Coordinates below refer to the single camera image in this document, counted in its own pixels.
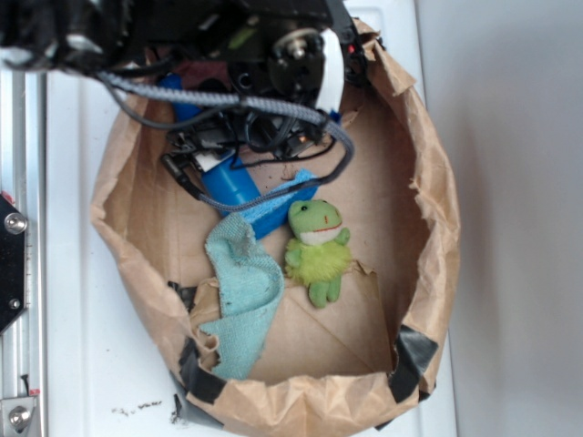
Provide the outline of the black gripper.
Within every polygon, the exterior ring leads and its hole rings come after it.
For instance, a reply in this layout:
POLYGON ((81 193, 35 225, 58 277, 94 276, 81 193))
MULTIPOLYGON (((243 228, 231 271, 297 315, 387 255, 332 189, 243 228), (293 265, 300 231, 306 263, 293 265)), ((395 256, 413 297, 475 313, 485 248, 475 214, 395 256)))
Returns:
POLYGON ((229 170, 310 160, 326 154, 335 140, 323 130, 290 116, 205 110, 170 130, 174 154, 200 174, 219 165, 229 170))

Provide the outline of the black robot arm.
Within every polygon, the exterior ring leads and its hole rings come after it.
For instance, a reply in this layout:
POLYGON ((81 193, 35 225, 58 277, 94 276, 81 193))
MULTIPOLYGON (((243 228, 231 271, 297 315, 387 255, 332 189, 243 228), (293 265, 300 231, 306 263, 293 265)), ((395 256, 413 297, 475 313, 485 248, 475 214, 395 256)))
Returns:
POLYGON ((355 24, 341 1, 4 1, 1 63, 26 72, 61 70, 120 92, 198 113, 148 126, 166 132, 165 158, 183 186, 242 147, 260 164, 308 157, 323 140, 352 141, 334 123, 346 83, 365 78, 355 24))

